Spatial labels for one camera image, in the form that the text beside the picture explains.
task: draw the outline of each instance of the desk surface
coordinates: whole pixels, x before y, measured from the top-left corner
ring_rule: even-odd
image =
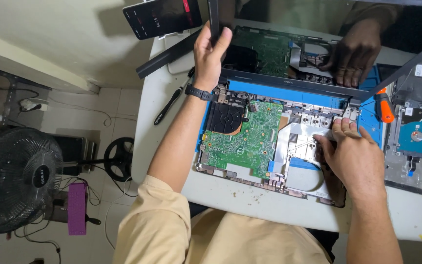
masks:
[[[265,24],[262,23],[260,28],[265,28]],[[335,36],[323,35],[321,37],[335,39]],[[164,41],[156,38],[150,57],[155,57],[164,50]],[[398,52],[397,56],[392,57],[391,60],[403,61],[410,57],[409,54]],[[185,80],[186,73],[172,75],[167,66],[164,66],[149,75],[144,81],[132,164],[132,175],[135,182],[141,182],[144,179],[154,152],[185,96],[180,96],[160,125],[154,126],[153,120],[167,104],[173,92]],[[304,200],[199,173],[195,170],[196,160],[197,155],[190,163],[190,173],[182,190],[182,194],[189,201],[273,222],[328,231],[349,231],[352,209],[349,197],[347,197],[344,208],[335,208],[317,203],[315,197]],[[397,237],[404,240],[421,240],[419,235],[422,235],[422,196],[391,187],[387,187],[387,192],[390,217]]]

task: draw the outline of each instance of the electric fan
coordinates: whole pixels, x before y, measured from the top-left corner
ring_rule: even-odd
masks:
[[[62,172],[62,151],[51,135],[26,127],[0,133],[0,233],[38,219]]]

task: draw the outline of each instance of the orange screwdriver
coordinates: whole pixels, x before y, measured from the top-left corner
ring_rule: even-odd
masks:
[[[387,87],[376,94],[376,112],[382,122],[391,123],[395,119],[395,111],[386,92]]]

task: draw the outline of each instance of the watch strap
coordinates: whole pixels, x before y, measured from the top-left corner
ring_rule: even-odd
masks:
[[[193,87],[193,85],[188,84],[185,89],[185,94],[193,95],[201,100],[204,101],[211,101],[212,100],[212,94],[208,93],[207,91],[200,90],[198,88]]]

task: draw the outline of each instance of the smartphone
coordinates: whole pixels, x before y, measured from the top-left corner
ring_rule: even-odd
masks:
[[[123,14],[140,40],[202,25],[198,0],[151,0],[125,7]]]

